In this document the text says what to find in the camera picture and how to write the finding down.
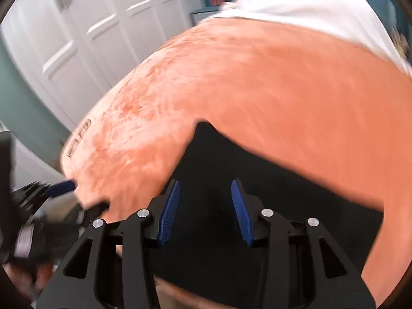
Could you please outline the person's left hand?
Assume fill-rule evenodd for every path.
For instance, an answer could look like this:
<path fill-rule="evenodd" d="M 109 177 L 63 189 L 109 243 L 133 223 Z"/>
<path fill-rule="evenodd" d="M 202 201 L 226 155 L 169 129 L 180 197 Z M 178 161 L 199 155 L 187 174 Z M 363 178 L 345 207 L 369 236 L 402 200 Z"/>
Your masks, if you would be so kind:
<path fill-rule="evenodd" d="M 18 265 L 4 264 L 3 268 L 11 282 L 21 293 L 23 299 L 30 304 L 42 292 L 54 272 L 54 264 L 52 262 L 40 263 L 37 266 L 35 279 Z"/>

